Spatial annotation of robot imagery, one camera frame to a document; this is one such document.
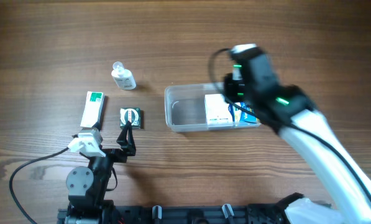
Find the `white green medicine box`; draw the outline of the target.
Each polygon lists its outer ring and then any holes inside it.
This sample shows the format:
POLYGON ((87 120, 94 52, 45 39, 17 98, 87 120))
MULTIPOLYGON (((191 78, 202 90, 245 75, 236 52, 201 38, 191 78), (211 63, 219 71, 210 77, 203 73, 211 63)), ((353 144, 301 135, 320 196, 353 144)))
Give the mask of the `white green medicine box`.
POLYGON ((92 128, 97 122, 101 124, 101 113, 104 106, 104 93, 88 91, 86 95, 85 109, 82 115, 80 126, 92 128))

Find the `blue VapoDrops box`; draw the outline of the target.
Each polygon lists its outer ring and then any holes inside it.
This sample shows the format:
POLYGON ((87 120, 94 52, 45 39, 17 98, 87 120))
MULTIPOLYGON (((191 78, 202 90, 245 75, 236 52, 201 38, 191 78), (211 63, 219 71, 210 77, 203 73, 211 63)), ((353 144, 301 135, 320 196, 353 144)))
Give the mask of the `blue VapoDrops box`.
MULTIPOLYGON (((243 102, 238 102, 236 103, 236 105, 242 107, 245 110, 250 111, 251 113, 254 113, 253 109, 249 108, 243 102)), ((256 118, 255 116, 245 113, 244 111, 239 110, 233 105, 229 105, 228 109, 232 116, 233 122, 246 122, 246 123, 259 123, 260 122, 259 119, 256 118)))

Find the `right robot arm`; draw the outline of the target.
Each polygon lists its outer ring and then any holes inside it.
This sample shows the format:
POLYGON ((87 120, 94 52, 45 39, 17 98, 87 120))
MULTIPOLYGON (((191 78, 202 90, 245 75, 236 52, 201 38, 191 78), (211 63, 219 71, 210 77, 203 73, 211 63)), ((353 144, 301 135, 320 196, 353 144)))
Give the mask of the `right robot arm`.
POLYGON ((268 54, 255 44, 228 50, 223 82, 165 90, 166 123, 175 132, 264 124, 310 166, 334 204, 300 193, 277 203, 215 207, 131 207, 139 223, 371 223, 371 180, 339 142, 316 104, 295 85, 281 85, 268 54))

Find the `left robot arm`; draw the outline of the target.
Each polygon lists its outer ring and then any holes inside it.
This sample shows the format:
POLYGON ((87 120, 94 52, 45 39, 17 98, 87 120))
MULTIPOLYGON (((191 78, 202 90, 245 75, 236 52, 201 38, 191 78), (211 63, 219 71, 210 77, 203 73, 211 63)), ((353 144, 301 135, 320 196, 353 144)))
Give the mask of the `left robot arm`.
POLYGON ((89 160, 86 167, 73 169, 66 178, 70 201, 63 223, 124 223, 112 200, 106 200, 109 179, 116 176, 115 163, 125 163, 135 154, 131 123, 123 127, 117 143, 119 149, 104 149, 97 128, 84 128, 73 137, 68 148, 89 160))

